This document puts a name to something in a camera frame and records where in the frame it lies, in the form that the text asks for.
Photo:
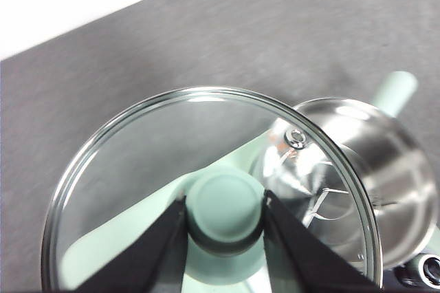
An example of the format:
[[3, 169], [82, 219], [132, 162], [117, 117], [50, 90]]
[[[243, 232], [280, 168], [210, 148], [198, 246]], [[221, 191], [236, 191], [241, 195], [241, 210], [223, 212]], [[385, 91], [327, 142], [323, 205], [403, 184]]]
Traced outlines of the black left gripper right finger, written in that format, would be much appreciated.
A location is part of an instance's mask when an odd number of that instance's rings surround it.
[[269, 190], [263, 199], [263, 241], [273, 292], [380, 292], [324, 245]]

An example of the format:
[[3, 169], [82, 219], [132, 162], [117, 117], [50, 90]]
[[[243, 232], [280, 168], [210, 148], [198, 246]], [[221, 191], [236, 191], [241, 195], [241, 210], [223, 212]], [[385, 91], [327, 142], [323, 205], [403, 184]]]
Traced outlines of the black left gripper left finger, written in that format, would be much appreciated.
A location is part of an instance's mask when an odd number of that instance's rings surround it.
[[75, 292], [180, 292], [188, 253], [185, 199], [176, 199]]

